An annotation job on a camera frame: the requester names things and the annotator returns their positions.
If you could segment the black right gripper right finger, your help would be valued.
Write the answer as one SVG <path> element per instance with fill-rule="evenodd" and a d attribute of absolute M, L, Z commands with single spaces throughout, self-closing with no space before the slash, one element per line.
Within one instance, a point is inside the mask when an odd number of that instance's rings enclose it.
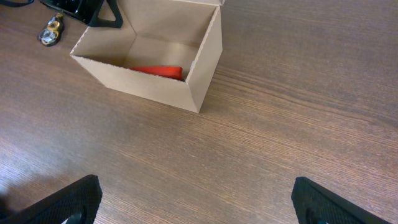
<path fill-rule="evenodd" d="M 295 179 L 291 199 L 300 224 L 390 224 L 306 177 Z"/>

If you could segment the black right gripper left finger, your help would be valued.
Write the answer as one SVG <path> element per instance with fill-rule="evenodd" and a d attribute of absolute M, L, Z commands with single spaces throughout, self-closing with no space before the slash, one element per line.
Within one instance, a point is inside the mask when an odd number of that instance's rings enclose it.
<path fill-rule="evenodd" d="M 93 224 L 103 193 L 96 175 L 87 175 L 37 203 L 6 217 L 1 224 Z"/>

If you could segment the black gold small tape dispenser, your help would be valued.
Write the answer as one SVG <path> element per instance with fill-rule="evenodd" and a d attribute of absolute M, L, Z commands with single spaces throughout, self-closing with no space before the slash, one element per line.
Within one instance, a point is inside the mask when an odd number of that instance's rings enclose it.
<path fill-rule="evenodd" d="M 57 13 L 40 31 L 37 40 L 45 47 L 54 46 L 60 41 L 64 29 L 63 14 Z"/>

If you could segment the red stapler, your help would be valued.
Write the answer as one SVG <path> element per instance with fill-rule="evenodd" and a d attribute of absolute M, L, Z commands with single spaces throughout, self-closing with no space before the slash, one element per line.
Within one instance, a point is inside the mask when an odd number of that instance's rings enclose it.
<path fill-rule="evenodd" d="M 184 81 L 183 79 L 183 68 L 176 66 L 141 66 L 141 67 L 129 67 L 129 69 L 147 73 L 151 75 L 157 75 L 160 77 L 171 78 L 174 80 Z"/>

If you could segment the brown cardboard box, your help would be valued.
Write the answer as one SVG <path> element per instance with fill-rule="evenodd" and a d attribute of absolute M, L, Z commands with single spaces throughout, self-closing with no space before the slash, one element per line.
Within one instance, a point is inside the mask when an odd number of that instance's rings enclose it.
<path fill-rule="evenodd" d="M 224 0 L 120 0 L 119 29 L 88 27 L 71 57 L 105 87 L 199 112 L 223 51 Z M 129 67 L 176 66 L 184 81 Z"/>

